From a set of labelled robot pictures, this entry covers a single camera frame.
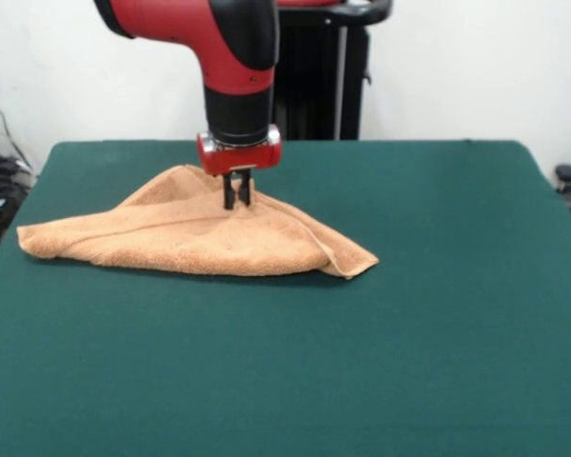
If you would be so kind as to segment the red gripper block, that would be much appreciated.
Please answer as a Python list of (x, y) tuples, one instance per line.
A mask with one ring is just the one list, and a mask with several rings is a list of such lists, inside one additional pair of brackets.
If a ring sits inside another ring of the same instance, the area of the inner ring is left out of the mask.
[(230, 146), (219, 142), (208, 131), (197, 135), (197, 150), (201, 167), (211, 176), (223, 175), (224, 208), (233, 209), (236, 195), (231, 172), (241, 170), (239, 200), (250, 205), (251, 169), (276, 167), (282, 157), (282, 137), (276, 125), (268, 127), (267, 137), (256, 145)]

